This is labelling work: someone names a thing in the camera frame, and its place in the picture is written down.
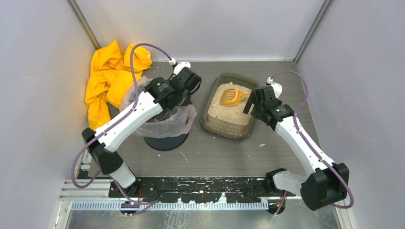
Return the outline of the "orange plastic litter scoop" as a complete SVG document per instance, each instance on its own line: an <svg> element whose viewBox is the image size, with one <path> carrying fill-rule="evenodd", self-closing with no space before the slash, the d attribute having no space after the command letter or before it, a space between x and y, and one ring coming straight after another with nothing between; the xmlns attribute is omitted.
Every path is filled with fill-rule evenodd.
<svg viewBox="0 0 405 229"><path fill-rule="evenodd" d="M235 106L241 101L248 99L250 94L245 94L236 88L225 90L219 100L221 106Z"/></svg>

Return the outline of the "dark translucent litter box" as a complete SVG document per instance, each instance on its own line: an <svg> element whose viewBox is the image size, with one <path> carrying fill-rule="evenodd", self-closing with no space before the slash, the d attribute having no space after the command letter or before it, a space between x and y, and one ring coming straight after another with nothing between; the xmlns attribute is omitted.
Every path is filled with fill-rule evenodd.
<svg viewBox="0 0 405 229"><path fill-rule="evenodd" d="M201 126L216 135L243 140L251 136L256 119L243 113L246 101L222 106L220 97L227 89L236 88L244 94L259 86L256 79L236 73L222 73L213 82L211 92L200 115Z"/></svg>

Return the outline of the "translucent trash bag liner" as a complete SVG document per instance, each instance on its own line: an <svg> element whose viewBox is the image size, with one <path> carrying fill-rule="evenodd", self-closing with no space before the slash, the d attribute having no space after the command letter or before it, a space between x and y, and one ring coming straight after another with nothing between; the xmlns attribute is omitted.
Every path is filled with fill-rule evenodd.
<svg viewBox="0 0 405 229"><path fill-rule="evenodd" d="M142 91L149 81L151 79L146 76L140 77L137 81L138 91ZM132 84L121 101L119 111L122 112L126 107L131 105L134 99L135 89ZM172 110L163 111L161 114L149 119L131 134L152 138L177 137L190 131L196 116L197 112L194 105L177 106Z"/></svg>

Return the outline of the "black trash bin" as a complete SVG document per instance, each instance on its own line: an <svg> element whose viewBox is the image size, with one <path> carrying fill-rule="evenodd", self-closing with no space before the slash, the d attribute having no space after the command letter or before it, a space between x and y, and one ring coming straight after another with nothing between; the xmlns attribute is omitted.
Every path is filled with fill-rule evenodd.
<svg viewBox="0 0 405 229"><path fill-rule="evenodd" d="M146 144L158 151L171 151L180 147L188 138L189 134L182 134L176 137L152 138L144 137Z"/></svg>

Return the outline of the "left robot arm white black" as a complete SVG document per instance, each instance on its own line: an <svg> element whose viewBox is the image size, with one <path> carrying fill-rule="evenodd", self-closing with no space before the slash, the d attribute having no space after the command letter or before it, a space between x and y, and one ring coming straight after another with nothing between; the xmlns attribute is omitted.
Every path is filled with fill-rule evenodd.
<svg viewBox="0 0 405 229"><path fill-rule="evenodd" d="M150 80L135 101L96 130L82 132L87 149L104 175L113 178L121 188L134 186L135 174L117 153L119 146L142 124L165 110L191 104L191 95L200 87L201 77L189 67L175 70L169 79Z"/></svg>

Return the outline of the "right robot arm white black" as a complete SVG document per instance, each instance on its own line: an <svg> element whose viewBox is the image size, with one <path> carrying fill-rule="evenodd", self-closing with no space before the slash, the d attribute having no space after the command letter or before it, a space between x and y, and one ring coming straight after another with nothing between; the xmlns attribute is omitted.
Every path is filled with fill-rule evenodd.
<svg viewBox="0 0 405 229"><path fill-rule="evenodd" d="M243 112L271 127L292 149L306 173L293 174L285 168L268 172L264 183L267 192L300 196L313 211L329 205L337 207L337 202L353 198L348 167L335 163L316 145L295 111L278 100L273 86L252 90Z"/></svg>

